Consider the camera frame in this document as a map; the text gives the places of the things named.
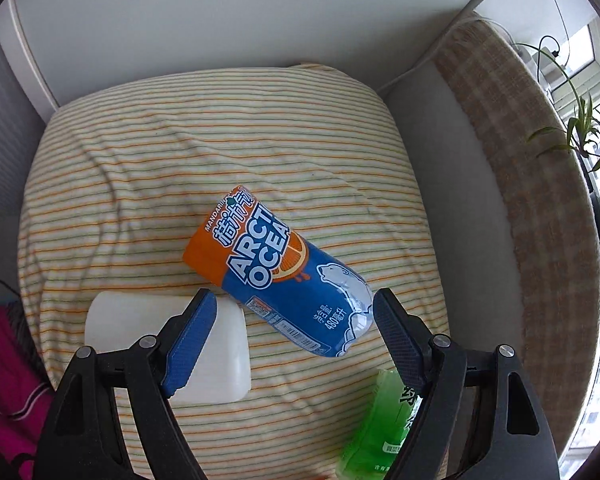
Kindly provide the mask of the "orange blue Arctic Ocean cup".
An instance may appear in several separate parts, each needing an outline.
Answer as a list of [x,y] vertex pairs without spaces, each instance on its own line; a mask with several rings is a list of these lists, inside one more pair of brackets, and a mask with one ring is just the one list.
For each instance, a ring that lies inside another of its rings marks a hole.
[[190,238],[183,261],[303,350],[339,358],[372,327],[364,278],[236,186]]

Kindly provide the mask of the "white plastic cup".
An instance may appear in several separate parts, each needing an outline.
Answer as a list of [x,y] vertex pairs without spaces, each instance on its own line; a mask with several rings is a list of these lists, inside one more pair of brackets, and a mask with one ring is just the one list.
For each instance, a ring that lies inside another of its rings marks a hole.
[[[140,337],[158,334],[189,301],[187,296],[100,292],[87,311],[84,344],[97,352],[128,348]],[[214,325],[187,385],[170,399],[173,406],[233,403],[251,388],[244,311],[227,297],[216,304]]]

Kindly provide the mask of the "green plastic bottle cup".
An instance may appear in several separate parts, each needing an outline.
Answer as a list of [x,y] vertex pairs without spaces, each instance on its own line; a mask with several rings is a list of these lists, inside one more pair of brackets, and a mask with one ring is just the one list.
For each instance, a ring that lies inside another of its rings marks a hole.
[[420,402],[396,370],[381,370],[370,410],[340,457],[337,478],[384,478],[411,430]]

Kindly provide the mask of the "pink garment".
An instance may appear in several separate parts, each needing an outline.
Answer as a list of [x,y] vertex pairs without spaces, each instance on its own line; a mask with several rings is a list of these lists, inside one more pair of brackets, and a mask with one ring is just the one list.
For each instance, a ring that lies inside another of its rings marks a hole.
[[35,374],[0,305],[0,479],[30,479],[53,389]]

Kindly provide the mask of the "brown checkered backrest cloth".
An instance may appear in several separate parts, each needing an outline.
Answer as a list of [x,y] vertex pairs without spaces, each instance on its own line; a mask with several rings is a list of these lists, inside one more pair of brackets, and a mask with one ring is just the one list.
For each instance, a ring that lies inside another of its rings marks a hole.
[[489,24],[452,31],[434,65],[482,145],[513,237],[522,300],[522,362],[563,451],[600,346],[600,239],[580,166],[553,151],[554,106]]

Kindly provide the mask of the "potted spider plant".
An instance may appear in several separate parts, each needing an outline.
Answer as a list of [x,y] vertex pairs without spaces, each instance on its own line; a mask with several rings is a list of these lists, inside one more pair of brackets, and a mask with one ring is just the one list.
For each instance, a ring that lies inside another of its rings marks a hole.
[[533,62],[532,75],[541,85],[558,116],[556,126],[543,126],[528,135],[536,156],[554,154],[577,157],[593,192],[600,196],[600,53],[590,45],[591,58],[571,68],[571,58],[544,46],[547,36],[532,46],[518,42]]

